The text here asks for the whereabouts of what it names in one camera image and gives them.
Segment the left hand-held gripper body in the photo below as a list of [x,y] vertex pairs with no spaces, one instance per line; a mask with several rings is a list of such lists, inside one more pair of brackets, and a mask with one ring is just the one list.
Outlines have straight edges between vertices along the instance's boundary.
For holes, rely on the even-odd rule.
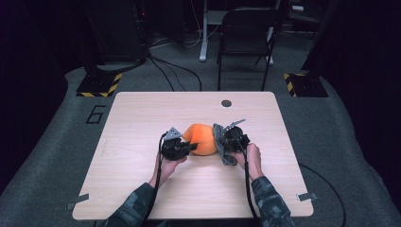
[[182,140],[182,134],[172,127],[164,136],[162,155],[171,161],[177,161],[189,154],[189,144]]

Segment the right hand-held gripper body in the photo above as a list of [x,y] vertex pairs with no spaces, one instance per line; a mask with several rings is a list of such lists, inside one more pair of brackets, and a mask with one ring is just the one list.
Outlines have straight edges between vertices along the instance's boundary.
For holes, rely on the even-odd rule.
[[223,129],[222,145],[230,152],[244,152],[250,139],[247,134],[239,127],[244,119],[238,120]]

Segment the orange plush toy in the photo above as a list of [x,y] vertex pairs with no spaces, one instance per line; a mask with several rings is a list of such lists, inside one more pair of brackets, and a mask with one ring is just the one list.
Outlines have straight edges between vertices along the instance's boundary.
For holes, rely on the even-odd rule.
[[183,134],[183,139],[190,144],[197,144],[197,148],[193,150],[196,155],[211,155],[218,150],[213,127],[209,125],[192,124]]

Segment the grey towel cloth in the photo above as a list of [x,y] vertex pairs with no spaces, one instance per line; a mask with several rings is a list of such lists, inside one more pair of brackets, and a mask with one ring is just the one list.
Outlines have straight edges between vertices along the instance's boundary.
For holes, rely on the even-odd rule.
[[221,162],[225,166],[235,166],[236,158],[224,148],[224,128],[219,124],[213,125],[214,141],[217,147],[218,154],[221,158]]

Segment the person's left hand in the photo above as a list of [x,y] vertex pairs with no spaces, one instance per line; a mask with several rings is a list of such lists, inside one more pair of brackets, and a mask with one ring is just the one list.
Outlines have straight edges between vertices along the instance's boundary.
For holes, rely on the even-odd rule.
[[187,158],[184,157],[180,160],[171,161],[165,158],[161,158],[161,155],[157,153],[154,172],[152,177],[148,181],[148,184],[151,185],[153,188],[156,188],[157,187],[156,182],[159,182],[158,186],[161,187],[168,180],[168,178],[174,173],[176,167],[184,163],[186,160]]

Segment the person's right hand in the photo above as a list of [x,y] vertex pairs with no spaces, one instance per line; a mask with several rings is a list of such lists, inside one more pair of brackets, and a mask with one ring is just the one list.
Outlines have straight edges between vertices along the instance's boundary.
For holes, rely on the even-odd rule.
[[261,167],[261,152],[259,147],[254,143],[250,143],[246,150],[247,158],[244,158],[243,154],[240,152],[233,152],[233,156],[242,168],[245,168],[245,163],[248,163],[249,178],[251,181],[254,181],[264,175]]

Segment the black stand base striped edge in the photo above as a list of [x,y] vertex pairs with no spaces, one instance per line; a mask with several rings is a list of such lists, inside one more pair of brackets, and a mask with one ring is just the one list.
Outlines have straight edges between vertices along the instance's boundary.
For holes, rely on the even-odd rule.
[[103,76],[100,80],[90,79],[85,77],[81,84],[78,86],[76,96],[85,97],[107,97],[112,96],[117,88],[119,80],[122,75],[110,74]]
[[285,73],[284,79],[293,97],[328,97],[320,79],[314,79],[308,74]]

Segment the black folding chair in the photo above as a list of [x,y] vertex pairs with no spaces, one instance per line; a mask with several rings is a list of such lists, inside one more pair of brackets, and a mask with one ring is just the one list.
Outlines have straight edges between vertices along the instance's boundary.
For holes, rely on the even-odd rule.
[[221,86],[223,56],[257,57],[266,61],[261,90],[265,89],[270,60],[283,14],[279,9],[239,7],[228,11],[222,18],[218,47],[218,90]]

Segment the dark equipment cabinet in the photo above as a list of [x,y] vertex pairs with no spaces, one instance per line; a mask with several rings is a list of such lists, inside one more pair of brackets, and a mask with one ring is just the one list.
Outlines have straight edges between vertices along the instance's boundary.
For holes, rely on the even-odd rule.
[[105,62],[134,62],[147,55],[142,10],[136,0],[82,0]]

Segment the dark curtain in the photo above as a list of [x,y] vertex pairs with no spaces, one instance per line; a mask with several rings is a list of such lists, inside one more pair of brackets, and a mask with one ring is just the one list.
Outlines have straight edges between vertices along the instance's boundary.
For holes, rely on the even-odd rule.
[[336,90],[401,211],[401,0],[330,0],[303,68]]
[[0,0],[0,194],[63,102],[78,60],[61,0]]

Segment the white desk frame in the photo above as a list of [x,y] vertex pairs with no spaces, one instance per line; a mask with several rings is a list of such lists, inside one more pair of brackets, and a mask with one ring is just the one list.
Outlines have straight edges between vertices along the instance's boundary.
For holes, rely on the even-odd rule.
[[228,9],[209,9],[209,2],[211,0],[203,0],[202,9],[202,30],[201,30],[201,48],[200,48],[200,62],[206,62],[209,36],[212,32],[208,31],[209,26],[218,27],[222,23],[222,19],[228,12]]

